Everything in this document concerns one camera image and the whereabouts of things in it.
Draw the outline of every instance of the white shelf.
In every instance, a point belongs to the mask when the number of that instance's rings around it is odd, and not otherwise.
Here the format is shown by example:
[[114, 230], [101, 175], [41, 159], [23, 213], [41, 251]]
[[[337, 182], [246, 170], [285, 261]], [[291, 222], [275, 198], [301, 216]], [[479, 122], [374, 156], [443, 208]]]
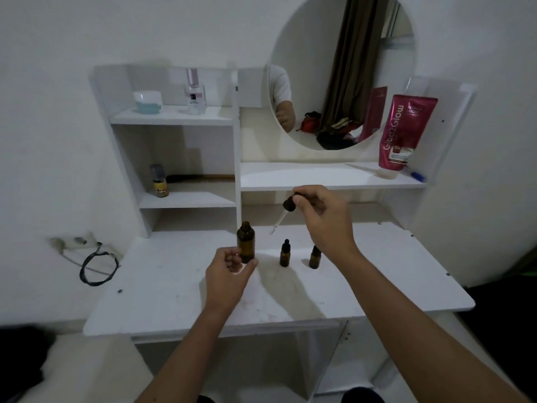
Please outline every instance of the white shelf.
[[208, 106], [202, 115], [191, 115], [186, 106], [162, 106], [159, 114], [140, 114], [131, 107], [110, 117], [111, 124], [161, 126], [232, 126], [231, 107]]
[[[159, 222], [150, 238], [133, 242], [87, 320], [86, 335], [181, 337], [194, 324], [205, 302], [205, 269], [218, 247], [236, 243], [236, 226], [232, 215], [222, 210], [174, 212], [179, 215], [175, 229], [167, 215], [164, 227], [159, 228]], [[259, 265], [222, 336], [299, 327], [304, 331], [308, 325], [333, 326], [339, 320], [365, 316], [348, 283], [326, 257], [317, 270], [305, 265], [313, 243], [298, 212], [289, 214], [269, 235], [280, 213], [280, 205], [244, 207], [245, 220], [256, 231]], [[382, 207], [353, 206], [352, 217], [354, 237], [364, 255], [423, 311], [474, 306], [453, 277], [409, 231], [391, 222]], [[205, 230], [207, 224], [213, 230]], [[282, 268], [278, 260], [286, 238], [291, 240], [291, 262]]]
[[178, 182], [168, 184], [170, 194], [159, 198], [146, 192], [140, 209], [158, 208], [234, 208], [235, 182]]
[[425, 188], [427, 184], [399, 173], [395, 179], [377, 177], [378, 163], [241, 163], [242, 191], [289, 191], [298, 185], [329, 189]]

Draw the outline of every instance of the reflected curtain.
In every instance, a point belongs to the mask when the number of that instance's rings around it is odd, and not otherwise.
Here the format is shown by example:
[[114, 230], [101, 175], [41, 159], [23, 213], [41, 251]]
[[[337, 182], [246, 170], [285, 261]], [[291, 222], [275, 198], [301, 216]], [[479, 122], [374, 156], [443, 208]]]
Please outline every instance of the reflected curtain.
[[388, 0], [347, 0], [321, 129], [344, 117], [365, 120], [387, 6]]

